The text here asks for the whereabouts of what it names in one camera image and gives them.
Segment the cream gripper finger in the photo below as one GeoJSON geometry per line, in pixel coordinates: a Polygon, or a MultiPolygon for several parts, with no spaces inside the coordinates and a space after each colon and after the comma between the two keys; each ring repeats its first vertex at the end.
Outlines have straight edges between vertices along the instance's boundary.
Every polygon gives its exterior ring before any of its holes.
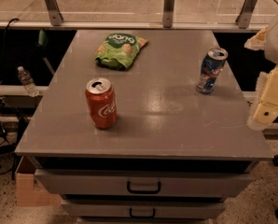
{"type": "Polygon", "coordinates": [[[252,105],[247,119],[248,127],[259,131],[264,130],[270,124],[270,110],[265,105],[252,105]]]}

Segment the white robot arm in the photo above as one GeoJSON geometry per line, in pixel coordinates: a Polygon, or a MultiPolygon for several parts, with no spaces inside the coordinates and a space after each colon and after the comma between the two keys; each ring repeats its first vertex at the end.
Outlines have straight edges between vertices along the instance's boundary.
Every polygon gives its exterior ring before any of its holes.
{"type": "Polygon", "coordinates": [[[264,130],[278,117],[278,14],[267,27],[249,38],[244,46],[251,50],[263,50],[265,58],[275,63],[269,73],[259,73],[255,100],[247,120],[251,129],[264,130]]]}

